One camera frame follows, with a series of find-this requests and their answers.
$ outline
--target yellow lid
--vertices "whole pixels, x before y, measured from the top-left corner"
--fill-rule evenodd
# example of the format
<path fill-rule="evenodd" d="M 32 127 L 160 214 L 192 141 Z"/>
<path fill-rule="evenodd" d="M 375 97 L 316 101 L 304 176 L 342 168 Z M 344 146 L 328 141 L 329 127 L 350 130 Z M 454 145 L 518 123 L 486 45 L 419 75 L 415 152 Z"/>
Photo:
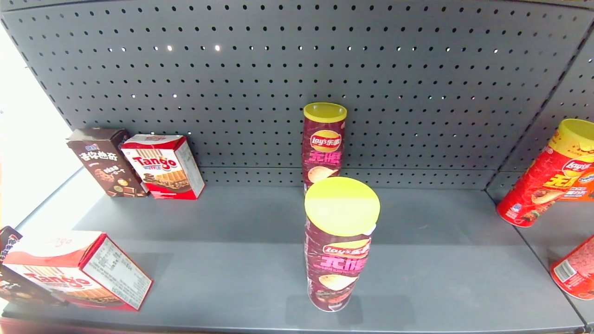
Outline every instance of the yellow lid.
<path fill-rule="evenodd" d="M 318 123 L 335 123 L 346 118 L 346 108 L 334 103 L 315 102 L 303 108 L 308 119 Z"/>
<path fill-rule="evenodd" d="M 307 191 L 305 213 L 328 234 L 354 237 L 374 227 L 380 215 L 380 199 L 363 182 L 345 177 L 327 178 Z"/>
<path fill-rule="evenodd" d="M 594 123 L 574 118 L 562 120 L 549 146 L 571 159 L 594 162 Z"/>

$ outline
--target gray metal shelf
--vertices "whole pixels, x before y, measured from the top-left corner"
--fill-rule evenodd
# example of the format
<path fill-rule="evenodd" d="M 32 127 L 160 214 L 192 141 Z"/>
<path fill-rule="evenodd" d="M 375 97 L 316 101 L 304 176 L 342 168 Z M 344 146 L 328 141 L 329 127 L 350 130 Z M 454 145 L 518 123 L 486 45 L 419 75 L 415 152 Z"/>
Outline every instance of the gray metal shelf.
<path fill-rule="evenodd" d="M 591 203 L 558 202 L 527 229 L 518 229 L 546 270 L 594 234 Z M 594 303 L 567 297 L 589 326 Z"/>
<path fill-rule="evenodd" d="M 383 209 L 371 257 L 336 314 L 318 311 L 305 292 L 300 188 L 207 187 L 198 201 L 104 197 L 76 226 L 106 231 L 155 279 L 138 314 L 11 305 L 4 316 L 237 332 L 583 329 L 483 191 L 377 193 Z"/>

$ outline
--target red chip canister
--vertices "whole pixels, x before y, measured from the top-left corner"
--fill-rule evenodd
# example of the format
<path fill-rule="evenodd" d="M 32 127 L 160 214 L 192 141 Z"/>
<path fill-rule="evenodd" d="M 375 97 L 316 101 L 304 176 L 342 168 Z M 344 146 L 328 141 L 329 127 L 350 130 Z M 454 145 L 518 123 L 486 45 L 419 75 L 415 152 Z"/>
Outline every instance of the red chip canister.
<path fill-rule="evenodd" d="M 336 312 L 349 302 L 367 262 L 380 200 L 363 182 L 326 178 L 305 194 L 305 213 L 309 298 L 320 310 Z"/>
<path fill-rule="evenodd" d="M 328 177 L 338 176 L 345 148 L 346 108 L 333 103 L 310 103 L 305 115 L 301 162 L 304 189 Z"/>
<path fill-rule="evenodd" d="M 564 119 L 542 153 L 497 205 L 508 223 L 530 227 L 594 162 L 594 123 Z"/>
<path fill-rule="evenodd" d="M 594 299 L 594 236 L 551 266 L 553 281 L 569 295 Z"/>

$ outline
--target pegboard back panel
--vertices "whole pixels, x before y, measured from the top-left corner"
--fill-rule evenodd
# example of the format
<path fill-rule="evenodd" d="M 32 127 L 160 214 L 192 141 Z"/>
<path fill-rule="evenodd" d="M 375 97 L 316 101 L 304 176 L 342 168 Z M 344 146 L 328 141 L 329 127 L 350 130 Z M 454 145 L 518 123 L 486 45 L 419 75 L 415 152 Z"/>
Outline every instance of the pegboard back panel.
<path fill-rule="evenodd" d="M 565 118 L 594 119 L 594 39 L 584 43 L 551 100 L 534 120 L 502 171 L 523 172 L 540 154 Z"/>
<path fill-rule="evenodd" d="M 303 183 L 301 168 L 203 167 L 200 172 L 207 185 L 282 187 Z M 494 171 L 346 168 L 340 174 L 374 188 L 483 190 Z"/>
<path fill-rule="evenodd" d="M 325 100 L 349 110 L 346 168 L 495 170 L 592 18 L 503 1 L 145 0 L 3 24 L 71 127 L 186 134 L 201 166 L 299 167 L 300 108 Z"/>
<path fill-rule="evenodd" d="M 493 201 L 498 203 L 513 188 L 516 181 L 522 176 L 521 172 L 499 172 L 488 184 L 487 193 Z"/>

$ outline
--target barcode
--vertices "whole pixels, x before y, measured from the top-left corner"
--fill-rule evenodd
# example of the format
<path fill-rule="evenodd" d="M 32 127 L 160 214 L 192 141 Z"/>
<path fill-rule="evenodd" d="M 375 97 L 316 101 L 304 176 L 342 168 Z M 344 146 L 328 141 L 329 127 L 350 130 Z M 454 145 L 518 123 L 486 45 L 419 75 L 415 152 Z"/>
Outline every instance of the barcode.
<path fill-rule="evenodd" d="M 557 274 L 557 277 L 559 277 L 561 282 L 565 282 L 575 275 L 576 271 L 569 264 L 569 261 L 565 260 L 555 267 L 555 274 Z"/>

